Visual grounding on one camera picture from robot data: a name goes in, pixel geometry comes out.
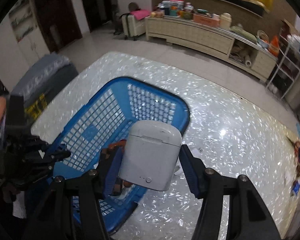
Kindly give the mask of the white earbud charging case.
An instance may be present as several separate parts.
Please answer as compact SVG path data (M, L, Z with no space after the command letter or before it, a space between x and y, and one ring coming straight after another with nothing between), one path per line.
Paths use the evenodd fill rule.
M133 124L125 144L119 177L155 191L170 188L182 143L181 132L160 121Z

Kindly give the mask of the blue plastic basket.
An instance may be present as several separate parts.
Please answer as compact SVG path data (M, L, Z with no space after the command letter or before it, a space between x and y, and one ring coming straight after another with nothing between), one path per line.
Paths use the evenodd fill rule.
M190 122L190 109L179 96L132 77L117 77L107 82L52 143L55 147L65 144L71 153L55 164L52 181L56 176L77 178L97 168L101 150L127 140L133 124L141 120L172 125L183 137ZM99 200L109 235L127 220L147 190L151 189L133 184L130 189L123 189L120 196ZM77 196L72 198L72 209L75 226L81 226Z

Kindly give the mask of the brown wooden massage comb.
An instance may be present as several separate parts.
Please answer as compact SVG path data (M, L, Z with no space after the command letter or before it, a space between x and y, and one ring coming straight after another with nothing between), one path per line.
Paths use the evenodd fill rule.
M102 178L102 194L107 196L120 196L123 189L130 189L133 183L119 177L126 139L110 144L100 153L98 170Z

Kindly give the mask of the grey black sofa cushion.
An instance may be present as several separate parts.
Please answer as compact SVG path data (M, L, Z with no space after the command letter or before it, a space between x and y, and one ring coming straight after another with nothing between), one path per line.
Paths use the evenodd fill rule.
M76 67L64 55L46 54L33 64L11 92L13 96L23 97L26 124L32 126L77 75Z

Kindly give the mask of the white paper roll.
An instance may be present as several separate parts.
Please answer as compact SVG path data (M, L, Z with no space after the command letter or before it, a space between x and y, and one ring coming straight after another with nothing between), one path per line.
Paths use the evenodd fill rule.
M244 57L244 64L245 64L247 67L251 67L252 62L251 62L251 58L250 58L249 55L245 55L245 57Z

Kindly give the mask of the white green suitcase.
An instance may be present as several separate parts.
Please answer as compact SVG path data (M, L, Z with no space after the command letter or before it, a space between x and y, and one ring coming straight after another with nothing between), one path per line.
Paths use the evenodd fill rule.
M128 5L128 12L119 14L117 5L113 5L114 35L124 34L124 39L132 38L134 41L146 32L145 18L150 15L148 10L141 9L137 3Z

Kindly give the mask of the cream TV cabinet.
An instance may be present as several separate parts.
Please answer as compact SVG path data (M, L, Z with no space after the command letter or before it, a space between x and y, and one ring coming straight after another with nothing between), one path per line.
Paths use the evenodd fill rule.
M275 67L277 58L256 42L232 31L205 26L177 17L147 17L146 37L165 39L166 42L190 48L241 68L266 82ZM252 65L244 64L249 55Z

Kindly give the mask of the beaded keychain with blue charms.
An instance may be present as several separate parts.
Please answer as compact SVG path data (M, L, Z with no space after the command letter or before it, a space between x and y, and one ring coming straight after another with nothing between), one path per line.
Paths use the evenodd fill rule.
M300 191L300 141L293 141L289 137L286 137L288 142L294 148L294 160L296 163L295 179L291 187L291 196L297 196Z

